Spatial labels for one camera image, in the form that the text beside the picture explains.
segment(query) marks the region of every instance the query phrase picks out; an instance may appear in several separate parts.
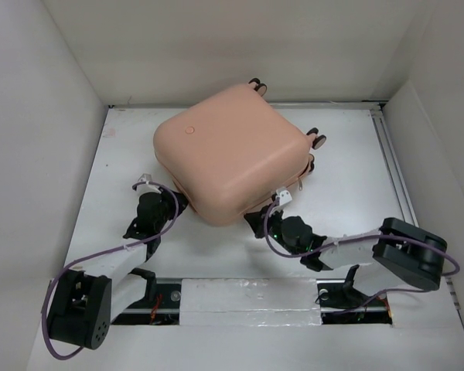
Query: caster wheel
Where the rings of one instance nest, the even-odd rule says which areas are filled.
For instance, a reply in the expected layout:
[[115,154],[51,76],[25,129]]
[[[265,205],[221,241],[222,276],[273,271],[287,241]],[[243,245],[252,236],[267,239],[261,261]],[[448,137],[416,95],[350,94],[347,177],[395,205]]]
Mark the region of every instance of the caster wheel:
[[316,134],[316,135],[318,135],[318,133],[319,133],[318,128],[313,128],[313,129],[311,129],[310,131],[308,131],[308,134],[306,134],[306,135],[311,135],[311,134]]
[[314,140],[314,142],[312,143],[312,149],[318,149],[320,148],[322,145],[324,145],[326,142],[326,136],[325,135],[320,135],[317,139]]
[[260,83],[254,89],[258,92],[258,94],[260,94],[260,97],[263,97],[266,93],[267,86],[263,83]]

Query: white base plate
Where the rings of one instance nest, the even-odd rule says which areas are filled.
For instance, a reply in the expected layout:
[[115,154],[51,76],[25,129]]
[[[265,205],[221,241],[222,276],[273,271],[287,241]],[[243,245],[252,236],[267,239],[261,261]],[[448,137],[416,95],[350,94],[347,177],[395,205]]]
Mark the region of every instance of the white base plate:
[[[368,110],[278,108],[307,132],[328,137],[316,168],[294,193],[286,215],[300,215],[315,233],[362,233],[401,217],[394,185]],[[122,243],[138,199],[131,185],[143,173],[172,186],[153,155],[152,136],[180,109],[112,109],[100,140],[67,261]],[[245,222],[211,227],[188,209],[146,264],[157,277],[345,277],[346,269],[311,272],[274,255]],[[394,326],[309,327],[113,326],[95,352],[51,358],[38,332],[29,370],[38,369],[464,369],[464,331],[445,283],[428,294],[393,294]],[[73,347],[55,343],[67,353]]]

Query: purple cable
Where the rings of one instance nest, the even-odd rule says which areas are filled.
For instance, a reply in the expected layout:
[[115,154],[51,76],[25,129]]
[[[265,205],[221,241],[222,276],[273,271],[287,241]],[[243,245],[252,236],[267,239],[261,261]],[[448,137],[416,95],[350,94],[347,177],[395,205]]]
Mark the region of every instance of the purple cable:
[[[411,238],[400,237],[400,236],[380,235],[380,234],[374,234],[374,235],[369,235],[369,236],[361,236],[361,237],[347,237],[347,238],[344,238],[344,239],[340,239],[340,240],[336,240],[336,241],[327,243],[326,245],[323,245],[321,247],[318,247],[318,248],[316,248],[314,250],[311,250],[311,251],[307,251],[307,252],[302,253],[302,254],[284,254],[281,251],[278,251],[275,248],[275,246],[273,246],[273,244],[271,243],[270,237],[268,235],[268,219],[270,218],[271,211],[277,205],[278,205],[278,200],[276,199],[270,205],[270,207],[268,207],[268,211],[266,212],[266,217],[264,218],[264,222],[263,222],[263,229],[264,229],[264,238],[266,239],[266,243],[268,244],[268,246],[270,247],[270,249],[274,253],[276,253],[277,255],[280,255],[281,257],[287,257],[287,258],[307,257],[309,255],[316,254],[316,253],[319,253],[321,251],[331,249],[332,247],[335,247],[339,243],[348,243],[348,242],[358,242],[358,241],[365,241],[365,240],[382,239],[382,240],[394,240],[394,241],[412,243],[413,245],[423,247],[425,249],[431,250],[434,253],[440,255],[441,257],[443,257],[444,259],[446,259],[450,263],[452,263],[452,265],[454,266],[454,270],[450,271],[450,272],[443,273],[442,274],[443,277],[450,277],[450,276],[453,276],[454,274],[458,274],[460,269],[461,269],[460,266],[459,266],[459,263],[457,262],[457,260],[455,260],[453,257],[448,255],[447,253],[444,253],[443,251],[437,249],[436,247],[434,247],[432,245],[428,245],[427,243],[423,243],[423,242],[418,241],[418,240],[413,240]],[[413,289],[410,289],[410,288],[387,288],[387,289],[378,291],[375,295],[369,297],[363,304],[358,305],[357,307],[350,308],[350,309],[345,309],[343,311],[336,311],[336,312],[334,312],[334,314],[344,315],[344,314],[350,313],[350,312],[352,312],[352,311],[354,311],[354,310],[356,310],[358,308],[365,307],[366,305],[371,303],[374,299],[376,299],[380,295],[385,294],[385,293],[387,293],[389,291],[392,291],[392,292],[418,292],[418,293],[427,292],[427,291],[424,291],[424,290],[413,290]]]
[[83,350],[83,347],[80,346],[79,348],[74,350],[72,353],[67,354],[66,356],[62,356],[61,354],[57,353],[56,350],[53,348],[52,341],[48,336],[48,326],[46,324],[46,317],[47,317],[47,312],[48,312],[48,304],[49,304],[49,301],[50,301],[50,299],[52,297],[53,291],[55,290],[55,287],[58,284],[59,279],[63,276],[63,274],[65,272],[67,272],[74,265],[82,263],[83,261],[90,260],[90,259],[93,259],[95,257],[100,257],[102,255],[115,253],[117,251],[124,250],[127,247],[136,247],[136,246],[142,245],[144,243],[151,242],[151,241],[161,237],[165,233],[167,233],[170,230],[170,228],[173,227],[174,223],[176,222],[177,216],[179,215],[179,200],[177,199],[176,195],[174,195],[173,191],[169,187],[167,187],[166,185],[155,183],[155,182],[137,182],[132,186],[132,189],[136,190],[136,188],[138,188],[138,186],[142,185],[142,184],[149,184],[151,186],[157,186],[159,188],[161,187],[165,191],[170,193],[170,195],[172,196],[174,202],[176,203],[176,211],[175,211],[175,213],[173,215],[172,220],[170,221],[170,224],[164,230],[162,230],[162,232],[160,232],[160,233],[158,233],[158,234],[156,234],[154,236],[151,236],[149,238],[146,238],[144,240],[140,240],[140,241],[133,242],[133,243],[128,243],[127,245],[121,245],[119,247],[114,247],[112,249],[108,249],[108,250],[100,251],[100,252],[95,253],[95,254],[88,255],[87,257],[81,257],[79,259],[76,259],[76,260],[72,261],[71,263],[68,263],[68,265],[66,265],[58,273],[58,275],[55,276],[55,278],[52,279],[52,281],[49,283],[48,289],[46,290],[45,301],[43,302],[43,306],[41,308],[41,332],[43,334],[43,340],[45,342],[46,348],[48,349],[49,353],[54,358],[56,358],[56,359],[58,359],[60,361],[66,361],[68,359],[71,359],[77,353],[79,353],[81,350]]
[[351,313],[358,308],[366,307],[369,303],[371,303],[374,299],[378,298],[380,295],[386,294],[388,292],[429,292],[426,290],[414,290],[412,288],[385,288],[384,290],[378,291],[375,295],[370,296],[363,304],[359,304],[356,307],[344,309],[343,311],[335,311],[333,312],[334,315],[346,315],[347,313]]
[[332,247],[335,247],[335,245],[339,243],[348,243],[348,242],[359,242],[359,241],[366,241],[366,240],[394,240],[394,241],[401,241],[401,242],[408,242],[412,243],[415,246],[423,247],[424,249],[428,249],[433,251],[435,254],[440,255],[444,259],[448,260],[452,265],[454,266],[454,270],[450,272],[443,273],[443,277],[450,277],[453,276],[454,274],[458,274],[459,271],[461,270],[461,267],[459,266],[459,263],[457,260],[455,260],[453,257],[448,255],[447,253],[444,253],[443,251],[437,249],[436,247],[429,245],[427,243],[418,241],[418,240],[413,240],[411,238],[406,238],[406,237],[400,237],[400,236],[390,236],[387,234],[373,234],[373,235],[368,235],[368,236],[359,236],[359,237],[347,237],[343,238],[340,240],[335,240],[333,242],[327,243],[321,247],[318,247],[314,250],[311,251],[306,251],[305,253],[301,254],[284,254],[281,251],[278,251],[273,244],[271,243],[270,237],[268,235],[268,219],[270,218],[271,211],[275,206],[278,205],[278,200],[273,202],[270,207],[268,207],[268,211],[266,212],[266,217],[264,218],[263,222],[263,228],[264,228],[264,238],[266,239],[266,243],[270,247],[270,249],[276,253],[277,255],[280,255],[281,257],[287,257],[287,258],[296,258],[296,257],[307,257],[309,255],[313,255],[316,253],[319,253],[324,250],[331,249]]

